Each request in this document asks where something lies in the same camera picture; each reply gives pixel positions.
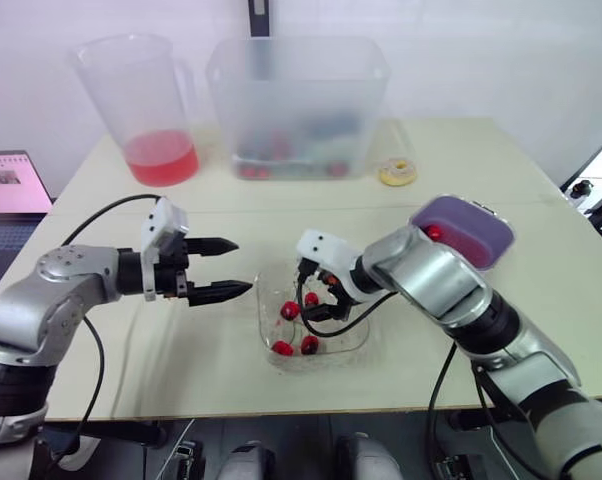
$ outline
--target black cable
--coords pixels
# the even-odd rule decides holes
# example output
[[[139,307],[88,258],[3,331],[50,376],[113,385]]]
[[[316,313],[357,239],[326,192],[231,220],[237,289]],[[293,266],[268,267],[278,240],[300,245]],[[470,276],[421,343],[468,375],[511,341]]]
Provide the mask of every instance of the black cable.
[[[317,337],[321,337],[321,338],[337,337],[339,335],[343,335],[344,333],[346,333],[349,330],[352,330],[359,323],[361,323],[363,320],[365,320],[372,312],[374,312],[383,302],[385,302],[390,297],[393,297],[394,295],[397,294],[397,292],[390,292],[387,295],[384,295],[379,300],[374,302],[365,312],[363,312],[357,318],[355,318],[350,323],[348,323],[345,327],[340,328],[339,330],[335,330],[334,332],[321,332],[321,331],[315,329],[312,325],[310,325],[310,321],[303,316],[303,303],[302,303],[303,283],[304,283],[304,280],[299,278],[299,280],[297,281],[297,303],[299,304],[299,308],[301,309],[301,321],[303,322],[303,325],[305,326],[305,328],[307,328],[308,331],[312,335],[316,335]]]
[[[72,232],[70,234],[70,236],[65,239],[65,241],[61,244],[61,246],[70,245],[70,243],[72,243],[72,240],[74,240],[77,237],[77,235],[79,235],[79,233],[81,233],[83,230],[85,230],[85,227],[90,225],[92,222],[94,222],[97,218],[99,218],[104,213],[109,212],[113,208],[118,207],[119,205],[123,205],[124,203],[132,202],[134,200],[141,200],[144,198],[152,198],[153,200],[156,200],[158,202],[159,199],[161,198],[161,196],[155,195],[153,193],[141,193],[139,195],[130,195],[129,197],[123,197],[123,198],[117,200],[116,202],[112,202],[110,205],[106,205],[101,210],[96,212],[94,215],[90,216],[90,218],[88,218],[85,222],[83,222],[77,228],[75,228],[74,232]]]
[[[439,470],[437,469],[436,464],[436,449],[438,445],[437,441],[437,432],[436,432],[436,422],[437,415],[434,407],[437,403],[437,398],[439,397],[439,391],[441,390],[441,385],[443,385],[443,380],[448,373],[448,369],[450,368],[450,364],[452,363],[452,359],[454,358],[454,354],[457,351],[457,344],[453,343],[450,347],[450,351],[448,352],[448,356],[445,358],[443,362],[443,366],[441,367],[441,371],[439,372],[439,376],[437,377],[437,381],[434,384],[434,388],[432,389],[432,395],[430,395],[430,403],[428,403],[428,412],[426,414],[425,423],[425,451],[426,451],[426,461],[428,464],[428,468],[430,469],[430,474],[435,480],[440,480],[441,476],[439,475]]]
[[[69,245],[70,243],[72,243],[72,241],[77,237],[77,235],[79,235],[83,230],[85,230],[85,228],[88,225],[90,225],[92,222],[94,222],[97,218],[99,218],[104,213],[109,212],[113,208],[118,207],[119,205],[123,205],[124,203],[132,202],[134,200],[141,200],[141,199],[145,199],[145,198],[150,198],[150,199],[155,200],[155,202],[158,202],[159,199],[161,198],[161,196],[155,195],[152,193],[142,193],[139,195],[131,195],[129,197],[123,197],[123,198],[117,200],[116,202],[112,202],[109,205],[106,205],[105,207],[103,207],[98,212],[91,215],[81,225],[79,225],[77,228],[75,228],[74,231],[68,236],[68,238],[66,238],[65,241],[61,244],[61,246],[66,246],[66,245]],[[99,336],[97,329],[94,327],[92,322],[90,320],[88,320],[88,317],[84,316],[83,321],[85,322],[86,326],[90,330],[90,333],[94,337],[94,341],[96,342],[97,349],[99,351],[99,375],[97,377],[97,384],[94,387],[94,391],[92,392],[92,398],[90,399],[88,408],[86,408],[83,418],[77,425],[77,428],[74,431],[72,438],[68,442],[68,445],[63,449],[63,451],[59,455],[57,455],[57,457],[48,466],[48,469],[47,469],[48,473],[50,471],[52,471],[52,469],[54,469],[54,467],[56,467],[59,464],[61,459],[70,452],[70,450],[72,449],[75,442],[79,441],[79,439],[81,438],[81,430],[83,430],[83,427],[88,422],[88,418],[90,417],[90,414],[92,413],[94,404],[96,403],[97,398],[99,396],[99,392],[101,391],[101,385],[103,384],[103,376],[105,373],[105,351],[103,348],[103,342],[101,341],[101,337]]]
[[[143,445],[143,476],[141,477],[143,480],[146,480],[147,471],[148,471],[148,447]]]
[[[505,438],[503,438],[503,435],[499,431],[499,427],[497,426],[497,423],[494,421],[494,417],[490,413],[488,404],[485,401],[485,396],[483,395],[483,389],[481,388],[481,382],[479,382],[479,377],[477,376],[476,372],[473,371],[473,373],[474,373],[474,383],[477,387],[477,394],[479,395],[479,401],[481,402],[481,408],[483,409],[483,413],[485,414],[486,418],[488,419],[488,423],[492,427],[492,430],[494,430],[494,435],[497,437],[497,440],[499,440],[499,443],[503,446],[503,448],[506,449],[506,451],[510,454],[510,456],[512,458],[514,458],[517,461],[517,463],[519,463],[519,465],[521,465],[523,468],[525,468],[532,475],[534,475],[535,477],[537,477],[540,480],[551,480],[550,477],[547,477],[546,475],[542,474],[537,469],[532,467],[528,462],[523,460],[521,455],[519,455],[510,446],[510,444],[505,440]]]
[[[92,413],[94,404],[96,403],[97,397],[99,396],[99,392],[101,391],[101,385],[103,384],[103,375],[105,373],[105,351],[103,349],[103,342],[101,341],[101,337],[99,336],[99,333],[97,332],[96,328],[94,328],[94,325],[92,325],[92,322],[88,320],[88,317],[83,317],[83,321],[85,322],[86,326],[90,329],[90,332],[94,337],[94,341],[97,344],[97,350],[99,351],[99,375],[97,377],[97,384],[94,387],[94,392],[92,393],[92,398],[90,399],[88,408],[85,410],[85,414],[83,415],[83,418],[77,425],[77,428],[74,431],[72,438],[68,442],[68,445],[63,449],[63,451],[50,464],[50,466],[48,467],[48,472],[50,472],[54,467],[56,467],[59,464],[61,459],[70,452],[70,450],[74,446],[74,443],[78,441],[81,437],[81,430],[83,430],[84,425],[87,423],[88,418]]]

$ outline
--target wire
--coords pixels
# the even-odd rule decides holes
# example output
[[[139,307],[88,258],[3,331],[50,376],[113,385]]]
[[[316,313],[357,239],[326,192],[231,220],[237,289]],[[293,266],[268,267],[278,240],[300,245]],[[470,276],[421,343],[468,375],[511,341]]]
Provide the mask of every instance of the wire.
[[[72,243],[72,241],[77,237],[77,235],[79,235],[79,233],[85,230],[85,228],[88,225],[90,225],[104,213],[109,212],[113,208],[118,207],[119,205],[123,205],[124,203],[132,202],[134,200],[141,200],[144,198],[151,198],[158,202],[161,199],[161,196],[155,195],[153,193],[141,193],[139,195],[130,195],[129,197],[123,197],[117,200],[116,202],[112,202],[111,204],[106,205],[101,210],[90,216],[85,222],[83,222],[81,225],[75,228],[74,231],[70,234],[70,236],[66,238],[65,241],[61,244],[61,246],[70,245],[70,243]]]
[[[297,303],[299,304],[299,308],[301,309],[301,321],[303,322],[303,325],[305,326],[305,328],[307,328],[308,331],[312,335],[316,335],[317,337],[321,337],[321,338],[337,337],[339,335],[343,335],[344,333],[352,330],[359,323],[361,323],[363,320],[365,320],[379,306],[381,306],[381,304],[383,302],[385,302],[386,300],[388,300],[389,298],[391,298],[391,297],[393,297],[394,295],[397,294],[397,292],[390,292],[387,295],[384,295],[379,300],[377,300],[376,302],[374,302],[365,312],[363,312],[357,318],[355,318],[350,323],[348,323],[345,327],[343,327],[343,328],[341,328],[339,330],[335,330],[334,332],[321,332],[320,330],[317,330],[316,328],[314,328],[310,324],[310,321],[303,316],[303,306],[302,306],[303,303],[302,303],[302,298],[301,298],[303,296],[303,283],[304,283],[303,281],[298,281],[297,282]]]
[[[165,461],[163,462],[163,465],[161,465],[161,470],[159,470],[159,473],[157,473],[157,476],[154,477],[154,480],[161,480],[161,475],[163,475],[165,468],[168,466],[168,463],[170,463],[170,459],[172,458],[172,455],[174,455],[174,452],[177,451],[177,448],[181,444],[181,440],[183,440],[183,437],[185,437],[185,434],[188,432],[188,430],[194,423],[194,420],[195,420],[194,418],[190,419],[190,422],[188,422],[188,424],[185,426],[185,428],[183,429],[183,432],[181,432],[181,435],[179,435],[179,438],[177,438],[177,441],[174,442],[174,446],[172,447],[172,450],[170,451],[170,455],[168,455],[168,458],[166,458]]]
[[[146,480],[146,475],[148,472],[148,447],[143,445],[143,475],[142,475],[142,479]]]
[[[77,425],[77,428],[74,431],[74,435],[72,435],[72,438],[68,442],[68,445],[50,464],[50,466],[48,467],[48,473],[59,464],[59,462],[61,461],[61,459],[63,457],[65,457],[70,452],[70,450],[74,446],[74,443],[77,440],[79,440],[79,438],[81,437],[81,430],[83,430],[83,427],[87,423],[88,418],[90,417],[90,414],[92,413],[94,404],[96,403],[97,397],[99,396],[99,392],[101,391],[101,385],[103,384],[103,376],[105,374],[105,351],[103,349],[103,342],[101,341],[101,337],[99,336],[99,333],[97,332],[96,328],[94,328],[94,325],[92,325],[92,322],[90,320],[88,320],[88,317],[84,316],[83,321],[85,322],[86,326],[90,329],[90,332],[92,333],[92,336],[94,337],[94,341],[97,344],[97,350],[99,351],[99,375],[97,376],[97,384],[94,387],[94,392],[92,393],[92,398],[90,399],[88,408],[86,408],[83,418]]]
[[[521,465],[523,468],[525,468],[532,475],[534,475],[535,477],[537,477],[540,480],[551,480],[549,477],[547,477],[546,475],[542,474],[537,469],[535,469],[534,467],[532,467],[528,462],[526,462],[525,460],[523,460],[523,458],[521,457],[521,455],[519,455],[510,446],[510,444],[505,440],[505,438],[503,438],[503,435],[501,434],[501,432],[499,430],[499,427],[497,427],[497,424],[494,421],[494,417],[492,416],[492,413],[490,413],[490,409],[488,408],[488,404],[485,401],[485,396],[483,395],[483,389],[481,388],[481,382],[479,382],[479,377],[478,377],[477,373],[474,370],[473,370],[473,373],[474,373],[474,383],[475,383],[475,385],[477,387],[477,394],[479,395],[479,401],[481,402],[481,408],[483,409],[483,413],[485,414],[486,418],[488,419],[488,423],[490,424],[490,426],[494,430],[494,435],[497,437],[497,440],[499,440],[499,443],[501,443],[501,445],[503,446],[503,448],[505,448],[505,450],[510,454],[510,456],[512,458],[514,458],[517,461],[517,463],[519,463],[519,465]]]
[[[514,468],[512,467],[512,464],[510,464],[508,457],[505,456],[505,453],[503,453],[503,450],[501,450],[501,447],[495,440],[494,428],[492,428],[492,425],[488,425],[488,429],[490,430],[490,440],[492,440],[492,443],[494,444],[494,448],[497,450],[497,452],[499,452],[499,455],[503,459],[503,463],[505,463],[506,467],[508,467],[508,470],[510,470],[510,474],[512,475],[512,478],[514,478],[514,480],[521,480],[519,478],[519,476],[517,475],[516,470],[514,470]]]
[[[158,202],[161,197],[159,195],[154,195],[152,193],[142,193],[139,195],[131,195],[129,197],[123,197],[123,198],[117,200],[116,202],[112,202],[109,205],[106,205],[105,207],[103,207],[98,212],[91,215],[81,225],[79,225],[77,228],[75,228],[74,231],[68,236],[68,238],[66,238],[64,240],[64,242],[61,244],[61,246],[66,246],[66,245],[69,245],[70,243],[72,243],[72,241],[83,230],[85,230],[85,228],[88,225],[90,225],[92,222],[94,222],[97,218],[99,218],[104,213],[109,212],[113,208],[118,207],[119,205],[123,205],[124,203],[132,202],[134,200],[141,200],[141,199],[145,199],[145,198],[151,198],[151,199],[155,200],[156,202]],[[94,387],[94,391],[92,392],[92,398],[90,399],[88,408],[86,408],[86,410],[85,410],[83,418],[77,425],[77,428],[74,431],[72,438],[68,442],[68,445],[63,449],[63,451],[59,455],[57,455],[57,457],[48,466],[47,473],[50,473],[52,471],[52,469],[54,469],[54,467],[56,467],[59,464],[61,459],[63,457],[65,457],[66,455],[68,455],[68,453],[74,446],[75,442],[77,442],[81,438],[81,431],[83,430],[83,427],[85,426],[85,424],[88,422],[88,418],[90,417],[90,414],[92,413],[94,404],[96,403],[97,397],[99,396],[99,392],[101,391],[101,385],[103,384],[103,377],[105,374],[105,351],[103,348],[103,342],[101,341],[101,337],[99,336],[97,329],[94,327],[92,322],[90,322],[90,320],[88,320],[88,317],[84,316],[83,321],[85,322],[86,326],[90,330],[90,333],[94,337],[94,341],[97,344],[97,349],[99,351],[99,375],[97,377],[97,383]]]
[[[437,398],[439,396],[439,391],[441,390],[441,385],[443,385],[443,380],[445,379],[446,374],[448,373],[448,369],[450,368],[450,364],[452,363],[452,359],[454,358],[454,354],[457,351],[457,344],[453,343],[448,351],[448,356],[445,358],[443,362],[443,366],[441,367],[441,371],[439,372],[439,376],[437,377],[437,381],[434,384],[434,388],[432,389],[432,395],[430,395],[430,403],[428,404],[428,412],[426,414],[426,428],[425,428],[425,451],[426,451],[426,461],[428,464],[428,468],[430,469],[430,474],[435,480],[440,480],[441,476],[439,475],[439,470],[436,465],[436,453],[435,450],[437,448],[437,432],[436,432],[436,422],[437,416],[434,410],[434,407],[437,403]]]

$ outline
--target red liquid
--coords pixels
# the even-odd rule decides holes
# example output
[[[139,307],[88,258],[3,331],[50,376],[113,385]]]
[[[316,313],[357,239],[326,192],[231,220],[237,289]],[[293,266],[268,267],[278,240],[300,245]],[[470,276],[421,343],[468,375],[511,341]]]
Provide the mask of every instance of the red liquid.
[[[199,169],[192,140],[181,130],[139,135],[124,146],[123,155],[134,177],[151,187],[183,182]]]

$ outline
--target laptop screen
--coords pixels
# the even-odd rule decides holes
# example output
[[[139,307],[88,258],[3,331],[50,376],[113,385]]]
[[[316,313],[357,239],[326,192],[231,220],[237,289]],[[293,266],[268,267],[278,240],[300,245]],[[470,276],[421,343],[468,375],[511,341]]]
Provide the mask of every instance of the laptop screen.
[[[0,152],[0,213],[47,213],[51,207],[28,154]]]

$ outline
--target laptop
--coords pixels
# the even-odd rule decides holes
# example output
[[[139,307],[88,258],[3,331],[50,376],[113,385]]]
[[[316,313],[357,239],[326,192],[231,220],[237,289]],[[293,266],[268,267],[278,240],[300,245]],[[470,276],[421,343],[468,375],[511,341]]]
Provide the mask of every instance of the laptop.
[[[52,201],[27,152],[0,152],[0,279]]]

